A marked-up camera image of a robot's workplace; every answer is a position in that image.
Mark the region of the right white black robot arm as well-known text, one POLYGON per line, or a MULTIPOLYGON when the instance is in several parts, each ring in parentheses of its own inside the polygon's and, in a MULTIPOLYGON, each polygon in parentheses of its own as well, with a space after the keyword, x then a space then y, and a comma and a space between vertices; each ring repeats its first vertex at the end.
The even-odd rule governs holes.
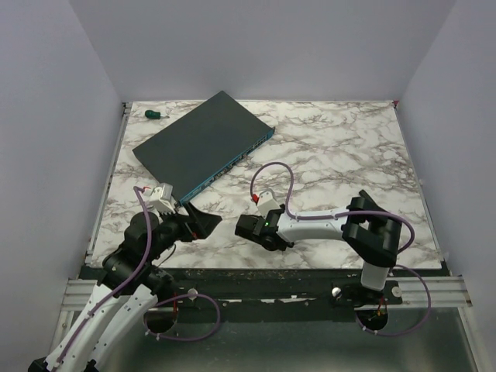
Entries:
POLYGON ((269 251, 285 251, 303 240, 336 240, 347 243, 363 260, 358 298, 372 304, 384 295, 388 271, 395 266, 401 229, 397 216, 363 196, 330 212, 304 212, 291 217, 272 202, 259 215, 241 215, 235 235, 269 251))

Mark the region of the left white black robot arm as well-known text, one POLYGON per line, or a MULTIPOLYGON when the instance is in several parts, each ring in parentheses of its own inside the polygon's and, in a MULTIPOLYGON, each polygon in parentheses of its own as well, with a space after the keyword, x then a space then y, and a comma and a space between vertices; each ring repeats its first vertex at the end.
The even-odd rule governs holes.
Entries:
POLYGON ((186 210, 184 215, 144 210, 131 218, 123 241, 103 260, 103 273, 68 334, 29 370, 97 371, 149 309, 174 300, 172 276, 153 262, 177 241, 208 238, 222 220, 192 204, 186 210))

